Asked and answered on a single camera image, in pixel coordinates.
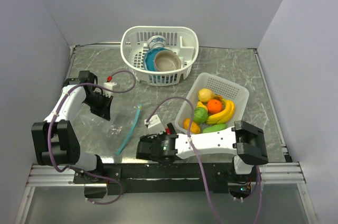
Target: orange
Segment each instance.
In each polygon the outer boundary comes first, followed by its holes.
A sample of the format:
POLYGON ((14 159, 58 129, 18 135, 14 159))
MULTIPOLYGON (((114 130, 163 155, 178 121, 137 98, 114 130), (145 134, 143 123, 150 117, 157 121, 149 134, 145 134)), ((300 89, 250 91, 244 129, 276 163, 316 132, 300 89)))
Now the orange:
POLYGON ((208 108, 208 111, 211 114, 221 112, 223 109, 222 103, 216 99, 211 99, 210 101, 208 101, 206 107, 208 108))

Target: green cucumber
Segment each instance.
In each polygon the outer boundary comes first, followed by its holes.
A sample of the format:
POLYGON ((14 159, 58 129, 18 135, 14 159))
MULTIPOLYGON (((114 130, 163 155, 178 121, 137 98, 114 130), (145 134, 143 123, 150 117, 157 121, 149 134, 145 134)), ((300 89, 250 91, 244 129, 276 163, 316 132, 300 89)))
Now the green cucumber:
POLYGON ((227 129, 227 124, 224 123, 224 124, 218 124, 218 125, 213 125, 213 126, 210 126, 206 129, 203 130, 203 133, 214 133, 214 132, 218 132, 220 130, 225 130, 227 129))

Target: white plastic basket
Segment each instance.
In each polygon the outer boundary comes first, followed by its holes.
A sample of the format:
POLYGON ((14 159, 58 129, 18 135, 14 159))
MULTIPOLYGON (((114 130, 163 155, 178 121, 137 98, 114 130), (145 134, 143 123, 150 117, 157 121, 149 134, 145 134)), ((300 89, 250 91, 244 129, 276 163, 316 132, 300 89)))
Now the white plastic basket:
MULTIPOLYGON (((223 96, 224 99, 232 100, 236 106, 236 111, 233 114, 232 118, 227 122, 227 125, 233 126, 234 121, 241 120, 243 117, 243 113, 245 107, 247 105, 249 99, 249 91, 234 82, 229 80, 225 80, 221 77, 209 74, 209 73, 201 73, 194 85, 191 87, 186 98, 191 101, 194 108, 198 102, 198 92, 202 88, 211 89, 216 95, 223 96)), ((186 118, 190 118, 191 108, 189 104, 185 101, 176 116, 175 126, 180 131, 186 133, 187 131, 183 128, 183 121, 186 118)), ((201 124, 201 129, 208 127, 207 124, 201 124)))
POLYGON ((127 30, 121 41, 121 56, 137 81, 146 81, 151 86, 170 86, 186 79, 199 52, 199 41, 195 32, 187 27, 136 26, 127 30), (148 51, 147 41, 155 35, 166 38, 181 59, 182 68, 170 72, 144 70, 143 59, 148 51))

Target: dish rack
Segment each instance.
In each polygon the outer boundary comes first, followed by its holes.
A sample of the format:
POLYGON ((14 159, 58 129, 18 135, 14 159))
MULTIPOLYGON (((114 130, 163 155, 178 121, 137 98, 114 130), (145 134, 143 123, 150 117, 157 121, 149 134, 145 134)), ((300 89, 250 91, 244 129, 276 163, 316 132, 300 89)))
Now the dish rack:
MULTIPOLYGON (((199 101, 198 93, 202 88, 208 88, 216 95, 221 95, 224 99, 232 100, 234 102, 236 110, 232 118, 227 122, 228 127, 233 126, 235 121, 242 119, 249 99, 249 91, 245 87, 242 87, 230 80, 225 80, 216 75, 203 72, 198 75, 194 85, 191 87, 188 95, 186 96, 186 98, 191 101, 194 108, 197 106, 197 102, 199 101)), ((185 101, 175 119, 176 128, 184 133, 187 133, 187 131, 183 128, 183 121, 186 118, 190 118, 190 114, 191 107, 185 101)), ((201 129, 209 127, 207 124, 200 124, 199 126, 201 129)))
POLYGON ((199 52, 199 41, 194 31, 187 27, 136 26, 127 30, 121 41, 121 56, 137 81, 145 81, 150 86, 171 86, 185 80, 199 52), (182 67, 169 72, 152 72, 143 67, 144 55, 148 52, 149 38, 161 35, 167 46, 176 53, 182 67))

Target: blue strip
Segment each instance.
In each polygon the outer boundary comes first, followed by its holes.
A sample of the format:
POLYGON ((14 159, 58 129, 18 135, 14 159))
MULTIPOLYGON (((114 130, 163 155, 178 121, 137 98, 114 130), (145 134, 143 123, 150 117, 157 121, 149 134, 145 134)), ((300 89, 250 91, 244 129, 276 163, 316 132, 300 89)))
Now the blue strip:
POLYGON ((123 148, 125 148, 126 144, 128 143, 135 127, 136 127, 136 124, 137 124, 137 121, 138 121, 138 117, 139 117, 139 114, 141 112, 141 108, 142 108, 142 104, 139 104, 138 105, 138 108, 137 108, 137 112, 136 112, 136 115, 135 115, 135 119, 134 119, 134 122, 132 124, 132 127, 130 128, 129 130, 129 133, 127 135, 127 137, 125 138, 125 140, 123 141, 122 145, 120 146, 120 148, 118 149, 118 151, 116 152, 117 155, 120 155, 120 153, 122 152, 123 148))

